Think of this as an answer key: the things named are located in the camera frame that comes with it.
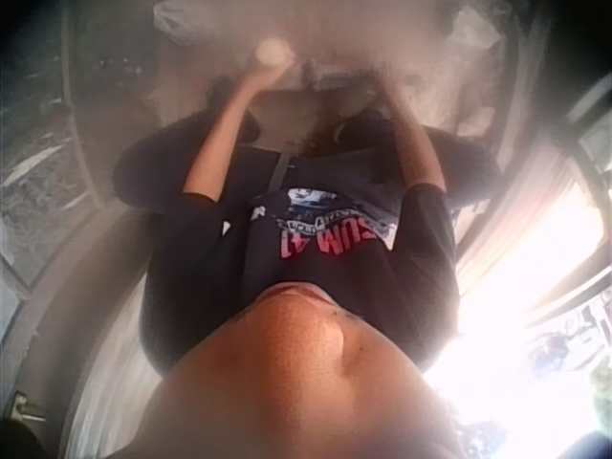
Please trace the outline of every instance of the sleeve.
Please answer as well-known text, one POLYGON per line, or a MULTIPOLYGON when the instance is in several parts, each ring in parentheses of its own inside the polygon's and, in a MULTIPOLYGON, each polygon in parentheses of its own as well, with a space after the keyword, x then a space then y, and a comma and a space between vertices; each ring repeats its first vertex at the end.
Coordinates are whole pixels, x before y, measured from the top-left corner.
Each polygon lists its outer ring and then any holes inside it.
POLYGON ((220 206, 206 196, 185 194, 164 216, 155 259, 164 271, 188 273, 206 258, 222 236, 220 206))
POLYGON ((423 369, 457 333, 455 240, 444 191, 429 184, 408 190, 390 257, 412 325, 409 355, 423 369))

